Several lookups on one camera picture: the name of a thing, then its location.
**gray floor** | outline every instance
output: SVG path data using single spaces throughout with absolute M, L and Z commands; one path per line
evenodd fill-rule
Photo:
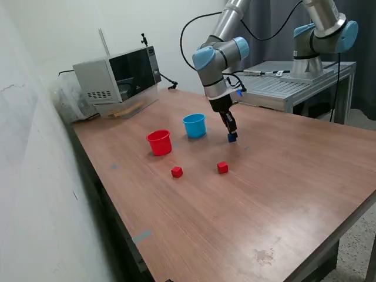
M 329 120 L 329 115 L 322 119 Z M 360 110 L 352 109 L 349 125 L 376 130 L 376 121 L 367 119 Z M 340 240 L 337 269 L 323 281 L 364 281 L 376 233 L 376 205 Z

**dark curtain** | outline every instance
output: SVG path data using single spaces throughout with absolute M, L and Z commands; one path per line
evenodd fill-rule
M 298 0 L 252 0 L 244 21 L 255 36 L 270 37 L 283 24 L 297 2 Z M 357 21 L 360 27 L 355 45 L 341 57 L 342 61 L 357 62 L 352 108 L 360 109 L 369 119 L 376 120 L 376 79 L 372 77 L 375 73 L 373 64 L 376 63 L 376 1 L 336 0 L 336 4 L 348 20 Z M 292 60 L 293 31 L 296 27 L 309 23 L 309 14 L 303 5 L 300 5 L 285 28 L 267 42 L 253 39 L 240 24 L 237 36 L 246 38 L 251 47 L 250 56 L 244 61 L 244 67 L 248 68 L 264 61 Z M 323 55 L 322 59 L 336 61 L 336 57 Z

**microwave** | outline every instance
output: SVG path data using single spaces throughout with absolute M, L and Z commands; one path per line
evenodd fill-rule
M 73 66 L 93 105 L 123 103 L 161 81 L 153 46 Z

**gray tape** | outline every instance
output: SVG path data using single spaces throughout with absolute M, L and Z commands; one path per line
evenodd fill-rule
M 137 235 L 136 237 L 132 238 L 133 242 L 135 244 L 137 244 L 138 242 L 140 242 L 141 240 L 149 237 L 150 235 L 152 235 L 152 232 L 150 230 L 146 230 L 144 231 L 143 233 Z

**white wall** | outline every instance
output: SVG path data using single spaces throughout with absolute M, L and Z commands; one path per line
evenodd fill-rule
M 1 2 L 0 37 L 0 281 L 114 281 L 69 139 Z
M 179 88 L 203 93 L 198 75 L 180 55 L 185 23 L 201 14 L 221 11 L 225 0 L 3 0 L 46 86 L 74 63 L 104 56 L 102 28 L 111 53 L 141 47 L 144 32 L 154 45 L 160 71 Z M 218 16 L 191 24 L 183 46 L 190 61 L 211 33 Z M 161 86 L 170 84 L 163 81 Z

